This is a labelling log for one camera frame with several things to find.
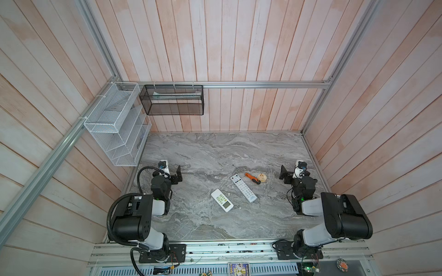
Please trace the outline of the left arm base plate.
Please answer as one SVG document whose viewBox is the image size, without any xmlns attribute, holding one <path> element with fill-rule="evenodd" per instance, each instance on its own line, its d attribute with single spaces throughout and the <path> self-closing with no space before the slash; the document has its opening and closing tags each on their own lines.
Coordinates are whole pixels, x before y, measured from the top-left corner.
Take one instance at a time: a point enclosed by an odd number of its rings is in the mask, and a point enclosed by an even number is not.
<svg viewBox="0 0 442 276">
<path fill-rule="evenodd" d="M 184 263 L 186 257 L 186 244 L 167 244 L 160 250 L 150 250 L 141 253 L 139 263 Z"/>
</svg>

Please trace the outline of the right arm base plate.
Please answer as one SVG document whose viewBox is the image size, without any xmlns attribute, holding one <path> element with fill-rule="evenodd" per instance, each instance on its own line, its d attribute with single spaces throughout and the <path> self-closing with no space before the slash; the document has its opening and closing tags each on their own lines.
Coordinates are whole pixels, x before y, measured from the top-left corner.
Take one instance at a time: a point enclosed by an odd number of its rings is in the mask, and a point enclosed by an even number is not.
<svg viewBox="0 0 442 276">
<path fill-rule="evenodd" d="M 323 259 L 321 247 L 309 247 L 302 242 L 277 240 L 272 243 L 278 260 Z"/>
</svg>

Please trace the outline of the orange handle screwdriver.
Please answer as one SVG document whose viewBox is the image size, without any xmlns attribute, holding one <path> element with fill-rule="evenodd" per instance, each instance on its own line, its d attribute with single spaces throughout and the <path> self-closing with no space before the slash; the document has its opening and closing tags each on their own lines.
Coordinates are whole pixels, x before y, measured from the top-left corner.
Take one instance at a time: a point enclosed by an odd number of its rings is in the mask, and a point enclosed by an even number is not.
<svg viewBox="0 0 442 276">
<path fill-rule="evenodd" d="M 239 167 L 236 167 L 236 166 L 234 166 L 234 165 L 233 165 L 233 167 L 234 167 L 235 169 L 239 170 L 240 172 L 244 173 L 245 177 L 249 178 L 249 179 L 250 179 L 252 182 L 254 182 L 255 184 L 257 184 L 257 185 L 260 185 L 260 184 L 261 184 L 261 181 L 260 181 L 257 177 L 251 175 L 250 173 L 244 171 L 243 169 L 240 169 Z"/>
</svg>

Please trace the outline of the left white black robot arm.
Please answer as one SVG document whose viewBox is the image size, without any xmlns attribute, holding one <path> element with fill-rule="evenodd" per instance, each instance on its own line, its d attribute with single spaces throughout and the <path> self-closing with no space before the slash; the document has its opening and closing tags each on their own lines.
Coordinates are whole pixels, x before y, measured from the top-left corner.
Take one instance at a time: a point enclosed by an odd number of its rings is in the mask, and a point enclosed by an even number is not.
<svg viewBox="0 0 442 276">
<path fill-rule="evenodd" d="M 153 170 L 151 193 L 143 191 L 140 175 Z M 173 195 L 172 186 L 183 181 L 181 167 L 171 174 L 167 161 L 160 161 L 157 167 L 145 166 L 137 173 L 138 193 L 128 193 L 119 197 L 107 214 L 108 238 L 124 246 L 132 246 L 141 258 L 151 258 L 154 262 L 167 262 L 170 256 L 169 239 L 165 233 L 151 226 L 153 216 L 167 215 Z"/>
</svg>

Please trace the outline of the white air conditioner remote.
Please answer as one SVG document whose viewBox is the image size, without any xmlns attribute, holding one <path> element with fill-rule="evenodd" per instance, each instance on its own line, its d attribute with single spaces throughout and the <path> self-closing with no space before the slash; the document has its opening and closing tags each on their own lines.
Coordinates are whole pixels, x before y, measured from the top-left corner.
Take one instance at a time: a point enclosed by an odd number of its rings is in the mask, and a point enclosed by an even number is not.
<svg viewBox="0 0 442 276">
<path fill-rule="evenodd" d="M 234 208 L 232 202 L 219 190 L 216 189 L 211 193 L 211 197 L 218 203 L 218 205 L 225 211 L 229 212 Z"/>
</svg>

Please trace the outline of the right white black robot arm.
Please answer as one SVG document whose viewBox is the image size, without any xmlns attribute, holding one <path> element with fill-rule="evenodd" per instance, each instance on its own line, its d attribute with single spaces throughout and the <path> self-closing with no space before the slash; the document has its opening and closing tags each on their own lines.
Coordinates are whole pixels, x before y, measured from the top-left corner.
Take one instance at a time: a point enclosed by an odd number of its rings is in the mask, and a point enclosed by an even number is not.
<svg viewBox="0 0 442 276">
<path fill-rule="evenodd" d="M 314 255 L 324 245 L 340 240 L 372 237 L 372 224 L 354 195 L 322 192 L 314 196 L 318 180 L 310 176 L 306 162 L 299 161 L 294 171 L 282 166 L 279 179 L 291 185 L 287 198 L 297 215 L 323 218 L 323 223 L 294 236 L 291 248 L 297 258 Z"/>
</svg>

